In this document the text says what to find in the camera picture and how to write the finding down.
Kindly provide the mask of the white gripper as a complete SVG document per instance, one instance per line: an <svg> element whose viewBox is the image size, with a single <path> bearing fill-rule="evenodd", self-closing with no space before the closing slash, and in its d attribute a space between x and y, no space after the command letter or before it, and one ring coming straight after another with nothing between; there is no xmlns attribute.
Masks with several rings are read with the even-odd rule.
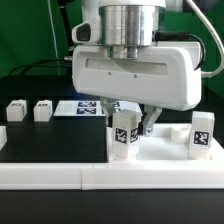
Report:
<svg viewBox="0 0 224 224"><path fill-rule="evenodd" d="M116 45L101 44L101 37L98 23L85 22L72 30L77 44L72 79L77 92L101 97L108 127L112 126L116 100L144 104L138 126L142 136L153 133L161 108L186 111L198 105L203 62L203 44L198 37L156 30L151 46L134 46L128 57Z"/></svg>

